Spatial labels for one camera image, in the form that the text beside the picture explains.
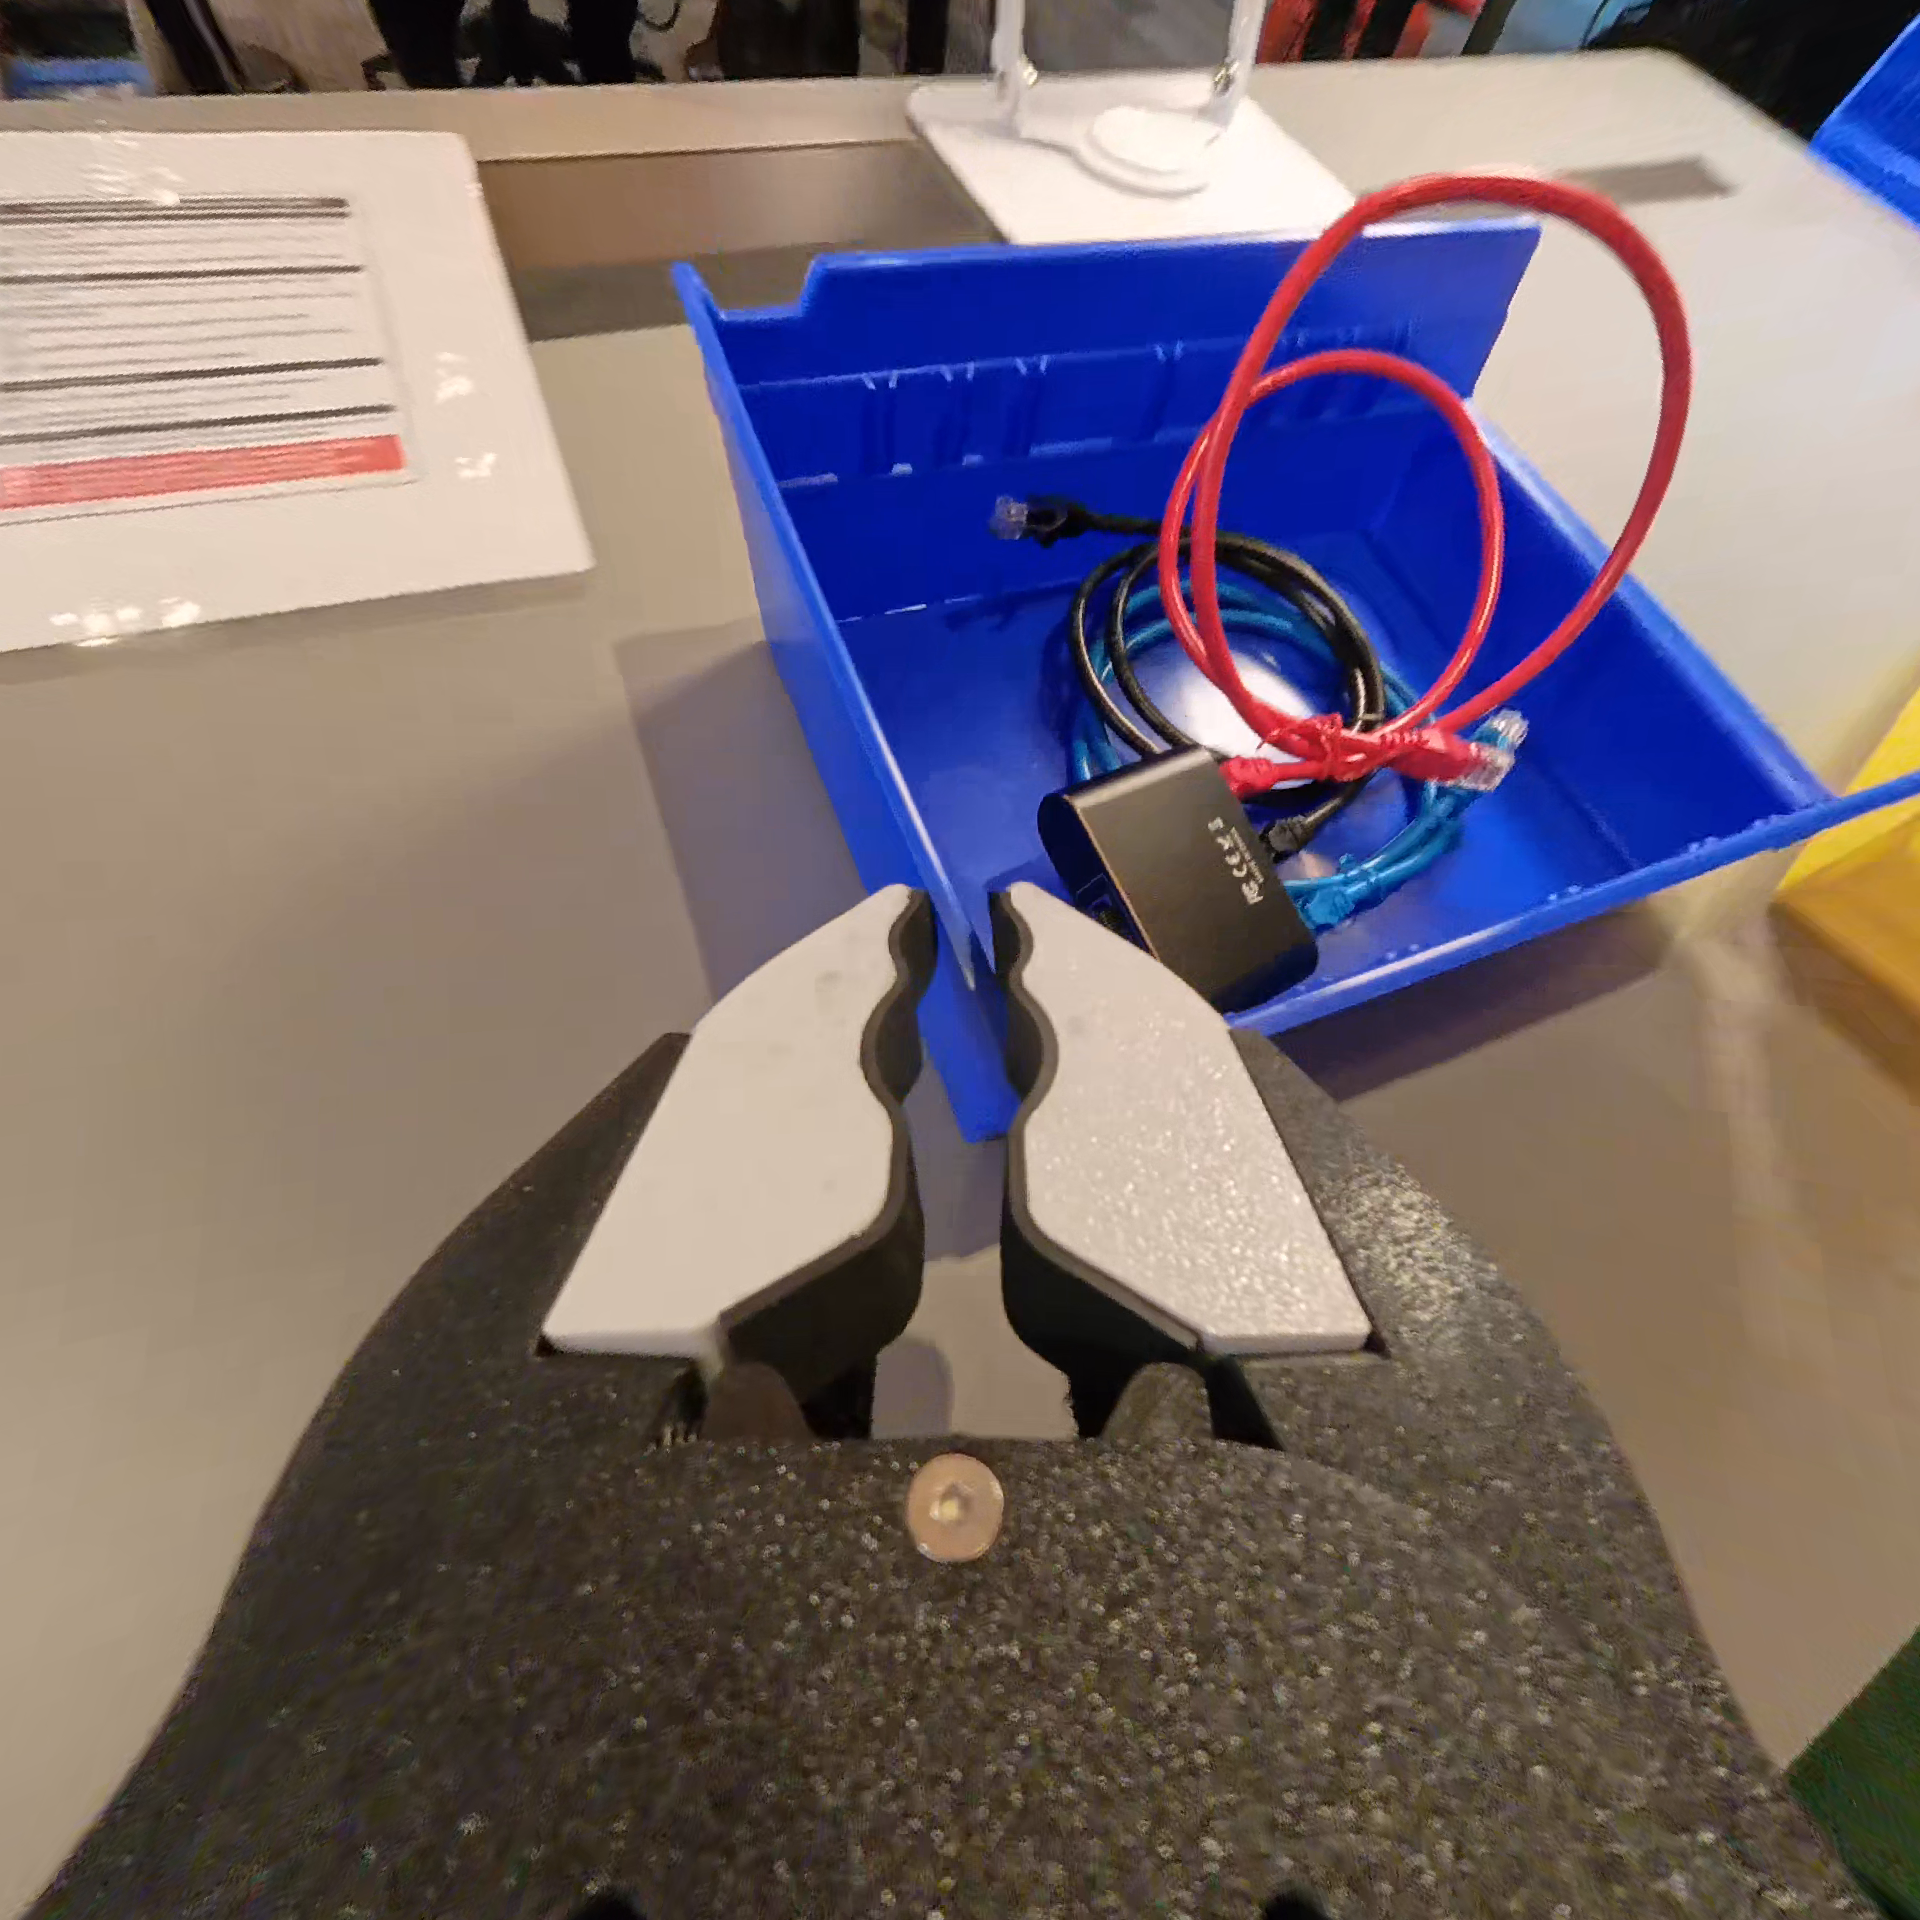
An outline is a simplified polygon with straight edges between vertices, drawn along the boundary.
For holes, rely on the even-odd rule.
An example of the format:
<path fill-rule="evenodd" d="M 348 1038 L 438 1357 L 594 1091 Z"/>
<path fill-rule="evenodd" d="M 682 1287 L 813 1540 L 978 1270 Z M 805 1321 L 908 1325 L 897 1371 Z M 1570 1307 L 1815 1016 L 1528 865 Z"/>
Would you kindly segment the blue plastic bin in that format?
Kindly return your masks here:
<path fill-rule="evenodd" d="M 1918 226 L 1918 18 L 1821 120 L 1807 150 Z"/>
<path fill-rule="evenodd" d="M 920 1002 L 967 1139 L 1009 1122 L 990 891 L 1060 891 L 1037 833 L 1068 782 L 1073 582 L 1091 558 L 1001 540 L 992 510 L 1068 494 L 1166 505 L 1245 335 L 1304 239 L 818 256 L 786 305 L 723 305 L 672 268 L 725 439 L 761 631 L 859 876 L 928 891 L 943 957 Z M 1536 249 L 1523 220 L 1369 232 L 1286 353 L 1389 349 L 1472 397 Z M 1477 675 L 1497 677 L 1601 558 L 1583 518 L 1488 430 L 1509 558 Z M 1278 397 L 1239 432 L 1228 527 L 1322 568 L 1389 666 L 1435 675 L 1478 575 L 1450 430 L 1381 382 Z M 1511 700 L 1516 773 L 1460 844 L 1322 943 L 1318 969 L 1234 1021 L 1268 1034 L 1740 858 L 1918 802 L 1918 777 L 1835 795 L 1640 588 Z"/>

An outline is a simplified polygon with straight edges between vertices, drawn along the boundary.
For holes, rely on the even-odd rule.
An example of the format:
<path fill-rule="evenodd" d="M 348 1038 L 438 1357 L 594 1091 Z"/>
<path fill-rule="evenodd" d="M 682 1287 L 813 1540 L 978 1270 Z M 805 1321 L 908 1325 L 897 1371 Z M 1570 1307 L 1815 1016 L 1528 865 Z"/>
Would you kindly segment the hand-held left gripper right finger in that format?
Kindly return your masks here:
<path fill-rule="evenodd" d="M 1261 1424 L 1249 1360 L 1375 1347 L 1251 1072 L 1251 1034 L 1146 949 L 1017 882 L 992 898 L 1017 1110 L 1002 1139 L 1009 1328 L 1109 1424 L 1156 1363 Z"/>

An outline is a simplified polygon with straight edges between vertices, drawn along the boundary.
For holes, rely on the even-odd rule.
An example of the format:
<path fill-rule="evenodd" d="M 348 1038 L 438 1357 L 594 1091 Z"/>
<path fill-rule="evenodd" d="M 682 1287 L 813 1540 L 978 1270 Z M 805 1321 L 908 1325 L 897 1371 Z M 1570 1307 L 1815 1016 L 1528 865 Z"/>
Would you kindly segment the yellow plastic bin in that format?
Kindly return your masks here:
<path fill-rule="evenodd" d="M 1918 1016 L 1918 704 L 1862 762 L 1847 799 L 1865 802 L 1880 785 L 1902 795 L 1815 833 L 1772 908 L 1800 945 Z"/>

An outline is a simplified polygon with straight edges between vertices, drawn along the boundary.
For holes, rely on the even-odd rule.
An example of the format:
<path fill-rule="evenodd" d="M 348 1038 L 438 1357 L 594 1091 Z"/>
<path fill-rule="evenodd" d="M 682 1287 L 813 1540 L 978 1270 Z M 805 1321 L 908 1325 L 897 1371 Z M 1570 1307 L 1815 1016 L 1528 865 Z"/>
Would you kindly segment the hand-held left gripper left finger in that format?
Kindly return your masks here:
<path fill-rule="evenodd" d="M 796 1405 L 869 1371 L 920 1298 L 905 1095 L 934 908 L 885 883 L 741 978 L 680 1048 L 543 1347 L 768 1366 Z"/>

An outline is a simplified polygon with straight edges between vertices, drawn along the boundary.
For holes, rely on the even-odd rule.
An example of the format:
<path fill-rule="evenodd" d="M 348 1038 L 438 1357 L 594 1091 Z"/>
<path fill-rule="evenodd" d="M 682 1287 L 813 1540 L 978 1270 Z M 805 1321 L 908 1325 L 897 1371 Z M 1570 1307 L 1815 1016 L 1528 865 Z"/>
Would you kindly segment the printed paper sheet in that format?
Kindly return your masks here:
<path fill-rule="evenodd" d="M 588 568 L 458 135 L 2 135 L 2 653 Z"/>

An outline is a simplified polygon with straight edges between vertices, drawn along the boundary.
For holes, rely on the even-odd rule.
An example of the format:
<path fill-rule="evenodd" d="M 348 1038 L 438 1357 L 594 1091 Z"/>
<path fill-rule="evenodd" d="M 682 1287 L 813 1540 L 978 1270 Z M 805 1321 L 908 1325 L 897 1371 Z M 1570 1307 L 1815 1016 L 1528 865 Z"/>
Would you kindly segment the person's green sweatshirt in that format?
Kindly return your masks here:
<path fill-rule="evenodd" d="M 1885 1666 L 1788 1767 L 1885 1915 L 1918 1915 L 1918 1666 Z"/>

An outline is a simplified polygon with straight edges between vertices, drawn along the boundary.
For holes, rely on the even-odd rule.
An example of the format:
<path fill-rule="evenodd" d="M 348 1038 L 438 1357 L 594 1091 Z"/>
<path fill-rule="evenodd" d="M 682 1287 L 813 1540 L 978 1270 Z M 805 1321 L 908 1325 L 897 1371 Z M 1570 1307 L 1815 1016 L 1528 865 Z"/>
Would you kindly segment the black network switch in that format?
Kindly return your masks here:
<path fill-rule="evenodd" d="M 1055 791 L 1037 830 L 1066 894 L 1215 1009 L 1261 1009 L 1318 969 L 1318 936 L 1209 750 Z"/>

